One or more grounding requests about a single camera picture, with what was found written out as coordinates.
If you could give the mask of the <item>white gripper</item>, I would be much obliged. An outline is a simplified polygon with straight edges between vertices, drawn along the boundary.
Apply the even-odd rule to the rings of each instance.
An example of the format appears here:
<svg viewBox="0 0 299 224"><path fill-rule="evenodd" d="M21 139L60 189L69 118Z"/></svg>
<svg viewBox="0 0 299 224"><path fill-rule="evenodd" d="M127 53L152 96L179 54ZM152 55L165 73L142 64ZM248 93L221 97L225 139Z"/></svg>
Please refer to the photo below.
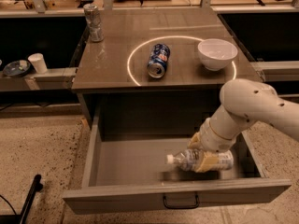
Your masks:
<svg viewBox="0 0 299 224"><path fill-rule="evenodd" d="M205 150L199 152L199 160L196 164L195 172L205 173L214 170L219 161L217 152L228 151L235 142L235 137L233 139L225 139L217 135L210 125L210 118L207 118L201 125L199 133L195 133L188 144L188 148L200 149L202 147Z"/></svg>

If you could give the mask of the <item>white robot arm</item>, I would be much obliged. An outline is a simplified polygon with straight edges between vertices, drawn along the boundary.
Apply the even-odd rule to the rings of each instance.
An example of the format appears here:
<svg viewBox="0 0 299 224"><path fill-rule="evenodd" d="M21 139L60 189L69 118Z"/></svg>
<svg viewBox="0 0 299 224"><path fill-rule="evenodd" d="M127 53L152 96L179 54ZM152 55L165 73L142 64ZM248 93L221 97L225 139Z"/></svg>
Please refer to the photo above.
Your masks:
<svg viewBox="0 0 299 224"><path fill-rule="evenodd" d="M235 144L239 134L257 121L299 140L299 104L279 98L267 84L242 78L230 80L221 87L220 101L219 108L188 144L200 151L194 166L196 173L210 171L219 156Z"/></svg>

